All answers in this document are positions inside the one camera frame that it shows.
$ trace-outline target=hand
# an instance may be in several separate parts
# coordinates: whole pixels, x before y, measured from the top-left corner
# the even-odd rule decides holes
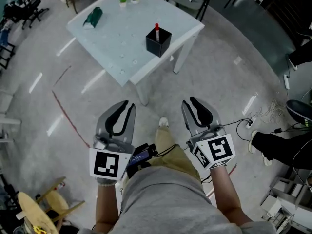
[[[99,186],[113,186],[117,183],[117,180],[100,178],[100,177],[96,177],[96,181]]]

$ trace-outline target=person's right arm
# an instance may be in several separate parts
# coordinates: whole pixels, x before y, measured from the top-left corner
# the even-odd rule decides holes
[[[211,169],[210,174],[214,185],[216,205],[223,215],[238,226],[252,222],[242,211],[239,197],[225,166]]]

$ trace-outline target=pen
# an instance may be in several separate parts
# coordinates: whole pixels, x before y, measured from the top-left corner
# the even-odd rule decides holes
[[[156,41],[159,42],[159,25],[158,25],[158,23],[155,24],[155,31],[156,31]]]

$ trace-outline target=white shoe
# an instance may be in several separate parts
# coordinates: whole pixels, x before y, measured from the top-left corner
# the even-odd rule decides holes
[[[168,119],[166,117],[161,117],[159,120],[159,126],[169,127]]]
[[[254,139],[254,136],[255,134],[258,133],[257,130],[254,130],[252,132],[252,137],[250,138],[250,141],[249,141],[249,144],[248,144],[248,151],[251,153],[251,154],[255,154],[255,151],[256,151],[256,148],[252,145],[252,140]]]
[[[262,157],[263,157],[263,161],[264,161],[264,164],[266,166],[271,166],[272,165],[272,160],[268,160],[267,158],[264,157],[263,153],[261,153]]]
[[[298,66],[293,65],[293,63],[291,62],[291,60],[289,59],[289,57],[288,57],[288,60],[289,60],[290,64],[292,65],[292,68],[293,68],[295,71],[297,71]]]

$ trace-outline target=black box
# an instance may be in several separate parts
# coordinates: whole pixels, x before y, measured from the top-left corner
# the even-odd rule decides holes
[[[146,36],[146,50],[161,57],[168,49],[171,40],[171,33],[159,28],[159,42],[156,41],[155,28]]]

